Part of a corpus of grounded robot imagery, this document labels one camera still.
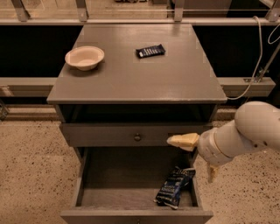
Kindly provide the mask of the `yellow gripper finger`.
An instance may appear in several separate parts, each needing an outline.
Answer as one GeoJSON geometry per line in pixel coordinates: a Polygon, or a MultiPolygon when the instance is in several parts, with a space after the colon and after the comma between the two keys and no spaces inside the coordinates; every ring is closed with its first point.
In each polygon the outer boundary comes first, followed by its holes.
{"type": "Polygon", "coordinates": [[[169,145],[178,147],[184,151],[193,151],[197,146],[200,135],[197,133],[189,133],[184,135],[170,136],[167,139],[169,145]]]}
{"type": "Polygon", "coordinates": [[[213,183],[215,178],[217,177],[219,172],[219,168],[217,166],[208,164],[207,165],[207,174],[208,174],[208,182],[213,183]]]}

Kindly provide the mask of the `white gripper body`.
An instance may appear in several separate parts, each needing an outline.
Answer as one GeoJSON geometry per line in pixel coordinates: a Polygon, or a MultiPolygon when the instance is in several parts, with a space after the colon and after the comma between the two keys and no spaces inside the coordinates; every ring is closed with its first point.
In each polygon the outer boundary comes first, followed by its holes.
{"type": "Polygon", "coordinates": [[[226,156],[218,148],[218,146],[215,142],[215,139],[214,139],[214,134],[215,134],[216,130],[217,130],[217,128],[213,128],[213,129],[203,132],[199,136],[197,149],[198,149],[198,153],[200,154],[200,156],[206,162],[208,162],[212,166],[218,167],[218,166],[222,166],[226,163],[231,162],[232,158],[226,156]]]}

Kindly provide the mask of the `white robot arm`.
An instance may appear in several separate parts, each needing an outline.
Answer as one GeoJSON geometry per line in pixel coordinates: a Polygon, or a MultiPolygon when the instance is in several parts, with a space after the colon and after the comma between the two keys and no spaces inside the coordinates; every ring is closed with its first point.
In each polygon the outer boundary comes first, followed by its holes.
{"type": "Polygon", "coordinates": [[[207,162],[208,182],[217,177],[219,167],[234,158],[270,148],[280,151],[280,109],[267,102],[241,105],[234,119],[201,134],[170,136],[166,142],[185,151],[197,148],[207,162]]]}

